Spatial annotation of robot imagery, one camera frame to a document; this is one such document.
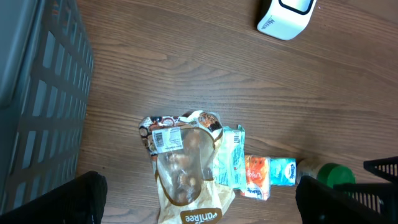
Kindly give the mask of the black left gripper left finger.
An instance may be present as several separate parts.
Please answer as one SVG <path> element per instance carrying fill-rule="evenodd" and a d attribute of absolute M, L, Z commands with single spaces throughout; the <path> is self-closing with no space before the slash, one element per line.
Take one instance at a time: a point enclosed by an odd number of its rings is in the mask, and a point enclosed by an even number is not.
<path fill-rule="evenodd" d="M 106 177 L 89 171 L 1 215 L 1 223 L 100 224 L 107 192 Z"/>

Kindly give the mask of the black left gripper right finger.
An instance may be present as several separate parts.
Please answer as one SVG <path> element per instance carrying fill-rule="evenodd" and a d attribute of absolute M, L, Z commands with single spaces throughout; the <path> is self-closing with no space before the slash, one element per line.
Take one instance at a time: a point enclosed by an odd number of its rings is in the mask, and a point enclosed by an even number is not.
<path fill-rule="evenodd" d="M 389 220 L 310 176 L 301 178 L 295 199 L 303 224 L 383 224 Z"/>

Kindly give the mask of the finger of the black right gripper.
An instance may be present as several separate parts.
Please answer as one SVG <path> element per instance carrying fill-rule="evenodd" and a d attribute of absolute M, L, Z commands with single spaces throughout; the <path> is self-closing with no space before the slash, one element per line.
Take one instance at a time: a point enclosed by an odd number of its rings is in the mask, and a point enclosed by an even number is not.
<path fill-rule="evenodd" d="M 396 184 L 341 184 L 334 189 L 347 194 L 389 221 L 397 221 Z"/>
<path fill-rule="evenodd" d="M 364 161 L 363 167 L 377 177 L 388 180 L 393 184 L 397 183 L 397 156 Z"/>

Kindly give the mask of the green lid jar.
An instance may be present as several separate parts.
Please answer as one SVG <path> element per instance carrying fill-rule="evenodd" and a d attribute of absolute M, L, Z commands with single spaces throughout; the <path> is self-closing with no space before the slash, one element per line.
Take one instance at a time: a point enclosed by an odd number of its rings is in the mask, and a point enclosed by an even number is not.
<path fill-rule="evenodd" d="M 298 163 L 296 183 L 299 184 L 306 175 L 331 188 L 334 185 L 356 183 L 354 173 L 349 167 L 319 159 L 304 159 Z"/>

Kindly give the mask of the small teal tissue pack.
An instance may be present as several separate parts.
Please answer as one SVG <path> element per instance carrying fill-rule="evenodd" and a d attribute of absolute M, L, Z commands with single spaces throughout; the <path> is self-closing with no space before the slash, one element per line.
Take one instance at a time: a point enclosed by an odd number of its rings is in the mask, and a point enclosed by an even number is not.
<path fill-rule="evenodd" d="M 295 185 L 297 167 L 294 158 L 271 158 L 270 162 L 271 185 Z"/>

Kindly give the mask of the teal wet wipes pack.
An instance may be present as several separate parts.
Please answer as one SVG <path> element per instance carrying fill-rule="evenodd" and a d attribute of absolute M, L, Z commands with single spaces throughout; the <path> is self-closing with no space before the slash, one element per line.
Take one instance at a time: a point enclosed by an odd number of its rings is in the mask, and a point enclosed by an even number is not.
<path fill-rule="evenodd" d="M 244 142 L 245 130 L 241 125 L 237 125 L 236 129 L 223 128 L 222 143 L 213 161 L 216 183 L 234 190 L 246 190 Z"/>

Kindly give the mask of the orange tissue pack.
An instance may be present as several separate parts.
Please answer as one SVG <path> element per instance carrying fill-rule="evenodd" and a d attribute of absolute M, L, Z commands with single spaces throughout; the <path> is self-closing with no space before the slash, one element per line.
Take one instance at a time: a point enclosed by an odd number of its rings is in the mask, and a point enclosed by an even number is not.
<path fill-rule="evenodd" d="M 271 195 L 270 158 L 245 155 L 246 188 L 241 195 L 266 201 Z"/>

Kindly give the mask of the brown pastry bag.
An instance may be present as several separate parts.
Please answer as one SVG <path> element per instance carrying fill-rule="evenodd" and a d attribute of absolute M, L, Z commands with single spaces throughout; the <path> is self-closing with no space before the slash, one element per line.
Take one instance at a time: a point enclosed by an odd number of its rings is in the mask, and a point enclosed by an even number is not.
<path fill-rule="evenodd" d="M 218 114 L 147 116 L 138 128 L 157 186 L 158 223 L 218 223 L 235 198 L 233 189 L 213 176 L 223 142 Z"/>

